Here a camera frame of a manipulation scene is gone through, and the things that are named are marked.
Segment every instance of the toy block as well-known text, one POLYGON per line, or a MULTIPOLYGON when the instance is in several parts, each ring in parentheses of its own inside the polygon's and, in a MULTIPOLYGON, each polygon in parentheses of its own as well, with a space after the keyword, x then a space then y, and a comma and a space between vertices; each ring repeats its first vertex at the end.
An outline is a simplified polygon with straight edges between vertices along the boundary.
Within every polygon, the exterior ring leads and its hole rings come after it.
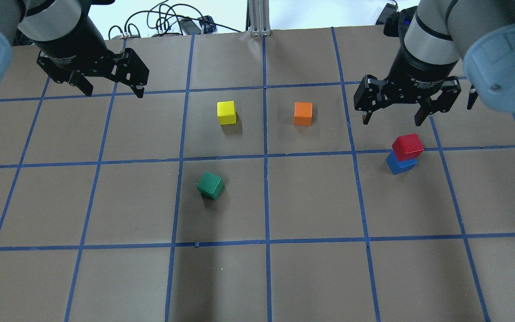
POLYGON ((218 122, 222 126, 236 124, 236 106, 233 101, 218 102, 218 122))
POLYGON ((393 151, 399 161, 416 159, 425 150, 416 134, 397 137, 393 143, 393 151))
POLYGON ((313 103, 295 102, 294 125, 310 126, 313 120, 313 103))
POLYGON ((216 200, 224 188, 224 182, 217 175, 206 172, 196 187, 202 195, 216 200))
POLYGON ((387 157, 387 164, 393 174, 399 174, 412 169, 417 164, 417 159, 399 161, 395 156, 395 153, 391 153, 387 157))

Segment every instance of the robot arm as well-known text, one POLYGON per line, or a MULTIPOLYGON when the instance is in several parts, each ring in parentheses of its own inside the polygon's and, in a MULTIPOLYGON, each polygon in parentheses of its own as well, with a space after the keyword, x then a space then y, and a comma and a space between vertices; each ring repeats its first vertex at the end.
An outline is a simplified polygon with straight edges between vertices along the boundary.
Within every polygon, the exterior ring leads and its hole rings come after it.
POLYGON ((473 85, 469 108, 479 94, 493 110, 515 112, 515 1, 421 0, 395 18, 384 32, 398 36, 401 47, 388 76, 366 75, 354 96, 364 124, 395 103, 420 105, 417 126, 448 112, 460 94, 457 77, 449 77, 459 58, 473 85))
POLYGON ((0 82, 19 28, 41 49, 37 64, 53 81, 68 82, 90 96, 93 86, 85 76, 105 77, 142 97, 149 69, 131 48, 120 54, 106 48, 88 19, 90 5, 90 0, 0 0, 0 82))

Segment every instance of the red cube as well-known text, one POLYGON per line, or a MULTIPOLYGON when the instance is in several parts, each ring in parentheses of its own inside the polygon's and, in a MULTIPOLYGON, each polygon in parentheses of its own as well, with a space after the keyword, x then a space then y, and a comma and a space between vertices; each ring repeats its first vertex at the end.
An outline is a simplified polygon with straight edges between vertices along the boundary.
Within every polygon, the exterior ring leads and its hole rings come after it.
POLYGON ((399 136, 393 143, 393 151, 399 161, 416 159, 424 150, 425 147, 415 133, 399 136))

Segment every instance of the orange cube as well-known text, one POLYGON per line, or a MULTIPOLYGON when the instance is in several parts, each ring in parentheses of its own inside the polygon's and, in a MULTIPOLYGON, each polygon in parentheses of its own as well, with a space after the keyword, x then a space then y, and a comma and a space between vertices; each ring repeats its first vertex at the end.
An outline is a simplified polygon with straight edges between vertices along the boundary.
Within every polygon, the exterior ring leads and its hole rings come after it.
POLYGON ((313 103, 295 102, 294 125, 310 126, 313 120, 313 103))

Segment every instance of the grid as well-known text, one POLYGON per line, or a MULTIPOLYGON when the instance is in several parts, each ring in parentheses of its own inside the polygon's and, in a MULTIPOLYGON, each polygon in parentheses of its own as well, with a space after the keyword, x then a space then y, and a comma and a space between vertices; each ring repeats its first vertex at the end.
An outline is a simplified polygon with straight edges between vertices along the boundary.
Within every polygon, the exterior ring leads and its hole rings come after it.
POLYGON ((273 320, 273 312, 272 312, 272 277, 271 277, 271 256, 270 256, 270 246, 274 244, 284 244, 284 243, 365 243, 366 244, 366 257, 368 262, 368 273, 370 277, 370 286, 372 292, 372 302, 374 305, 374 315, 375 319, 379 322, 381 320, 380 316, 380 306, 377 295, 377 287, 376 287, 376 279, 378 277, 375 276, 372 254, 371 254, 371 242, 376 241, 417 241, 417 240, 463 240, 464 246, 466 248, 466 254, 468 256, 468 261, 470 264, 470 271, 472 271, 474 284, 476 286, 476 291, 478 293, 478 299, 480 301, 480 305, 482 308, 482 313, 484 315, 485 321, 490 321, 489 311, 485 304, 484 295, 482 293, 482 287, 480 284, 480 280, 477 275, 476 267, 474 264, 474 258, 472 257, 472 252, 470 250, 469 240, 478 239, 478 238, 509 238, 515 237, 515 233, 477 233, 477 234, 468 234, 466 233, 466 228, 464 227, 464 222, 462 216, 460 214, 460 208, 458 205, 458 200, 456 198, 456 193, 454 186, 452 185, 452 179, 449 171, 449 167, 447 166, 447 162, 445 159, 445 151, 466 151, 466 150, 475 150, 475 149, 515 149, 515 145, 492 145, 485 147, 476 147, 476 146, 463 146, 463 147, 443 147, 437 127, 435 124, 435 120, 431 117, 431 127, 433 133, 435 135, 435 141, 437 143, 437 147, 429 147, 425 149, 425 151, 437 152, 439 153, 445 173, 445 177, 450 189, 450 194, 452 196, 452 202, 454 204, 454 209, 456 211, 456 216, 458 219, 458 223, 460 225, 460 234, 445 234, 445 235, 428 235, 428 236, 381 236, 381 237, 372 237, 369 233, 369 228, 367 224, 367 218, 365 214, 364 208, 364 199, 363 199, 363 190, 359 175, 358 161, 357 156, 366 153, 390 153, 392 149, 370 149, 370 150, 357 150, 355 148, 355 140, 351 130, 351 121, 349 116, 349 106, 346 94, 346 85, 359 84, 356 81, 345 81, 343 76, 343 67, 341 62, 341 55, 339 53, 339 46, 337 42, 337 37, 335 35, 335 29, 331 28, 332 41, 335 48, 335 55, 337 58, 338 69, 339 69, 339 82, 325 82, 325 83, 311 83, 311 84, 286 84, 286 85, 267 85, 267 73, 266 73, 266 38, 262 38, 262 60, 263 60, 263 85, 262 86, 242 86, 242 87, 227 87, 227 88, 206 88, 206 89, 190 89, 190 76, 192 74, 192 58, 194 55, 194 36, 192 35, 190 39, 190 55, 188 58, 188 75, 186 78, 186 89, 184 90, 157 90, 151 92, 145 92, 145 95, 151 94, 165 94, 165 93, 183 93, 185 96, 184 100, 184 112, 182 116, 182 132, 180 136, 180 153, 178 158, 168 158, 168 159, 134 159, 134 160, 118 160, 118 161, 103 161, 102 155, 105 149, 106 137, 109 128, 110 116, 113 109, 113 103, 118 96, 127 96, 132 93, 117 93, 117 85, 115 84, 111 94, 96 94, 95 97, 110 97, 108 113, 106 114, 106 122, 104 125, 104 131, 102 134, 102 141, 100 145, 100 152, 98 155, 98 159, 96 161, 78 161, 78 162, 59 162, 59 163, 24 163, 25 155, 27 153, 27 148, 30 143, 31 135, 33 134, 33 130, 35 127, 35 123, 37 122, 37 117, 39 115, 39 111, 41 110, 41 105, 43 100, 53 100, 53 99, 63 99, 63 98, 80 98, 83 96, 53 96, 46 97, 45 93, 47 91, 47 87, 49 86, 49 79, 47 79, 45 83, 45 87, 43 88, 43 92, 40 97, 26 97, 26 98, 2 98, 0 102, 18 102, 18 101, 38 101, 37 110, 35 112, 33 122, 31 123, 29 134, 27 135, 27 140, 25 142, 25 146, 23 148, 23 152, 20 158, 20 161, 16 165, 0 165, 0 169, 11 168, 16 169, 16 173, 13 177, 12 186, 8 193, 8 197, 6 199, 5 207, 0 218, 0 231, 2 226, 4 225, 4 220, 6 218, 6 212, 8 210, 10 201, 12 200, 12 195, 14 192, 14 188, 17 183, 17 179, 20 175, 20 171, 23 168, 31 168, 31 167, 62 167, 62 166, 72 166, 72 165, 93 165, 96 167, 96 171, 94 174, 94 181, 92 184, 92 189, 90 193, 90 198, 88 202, 88 208, 86 212, 86 218, 84 219, 84 228, 82 230, 82 235, 80 237, 80 243, 78 245, 55 245, 55 246, 0 246, 0 251, 21 251, 21 250, 77 250, 77 259, 73 272, 73 278, 70 286, 69 300, 67 304, 67 309, 65 312, 65 321, 69 320, 70 308, 73 301, 73 294, 76 288, 78 269, 80 266, 80 259, 83 253, 83 250, 90 249, 141 249, 141 248, 168 248, 170 250, 169 257, 169 271, 168 271, 168 283, 167 283, 167 291, 166 291, 166 299, 165 299, 165 320, 169 320, 169 310, 170 310, 170 300, 172 295, 172 281, 173 281, 173 269, 174 269, 174 254, 177 247, 209 247, 209 246, 232 246, 232 245, 258 245, 264 244, 266 246, 266 296, 267 296, 267 318, 268 321, 273 320), (268 153, 268 129, 267 129, 267 91, 272 88, 293 88, 293 87, 319 87, 319 86, 332 86, 339 85, 342 90, 342 98, 343 104, 345 106, 345 119, 347 123, 347 134, 349 136, 350 142, 350 151, 326 151, 326 152, 311 152, 311 153, 268 153), (218 157, 184 157, 184 141, 186 136, 186 117, 188 115, 188 99, 190 93, 192 92, 210 92, 210 91, 221 91, 221 90, 248 90, 248 89, 261 89, 263 91, 263 118, 264 118, 264 127, 263 127, 263 144, 264 151, 263 154, 252 154, 252 155, 223 155, 218 157), (359 205, 360 205, 360 214, 362 220, 362 228, 363 228, 363 237, 343 237, 343 238, 290 238, 290 239, 272 239, 270 238, 270 201, 269 201, 269 190, 268 190, 268 161, 270 158, 278 158, 278 157, 310 157, 310 156, 327 156, 327 155, 350 155, 354 167, 354 177, 356 181, 356 190, 358 192, 359 205), (222 159, 263 159, 263 175, 264 175, 264 220, 265 220, 265 238, 259 240, 237 240, 237 241, 219 241, 219 242, 177 242, 176 234, 177 234, 177 225, 178 225, 178 209, 180 205, 180 194, 182 187, 182 168, 185 162, 190 161, 206 161, 206 160, 222 160, 222 159), (134 243, 134 244, 119 244, 119 245, 88 245, 85 244, 86 231, 89 224, 90 214, 93 206, 94 194, 97 187, 97 182, 100 174, 100 169, 102 165, 116 165, 116 164, 126 164, 126 163, 164 163, 164 162, 178 162, 178 178, 177 178, 177 186, 176 186, 176 200, 174 204, 174 219, 173 219, 173 228, 172 228, 172 241, 168 243, 134 243))

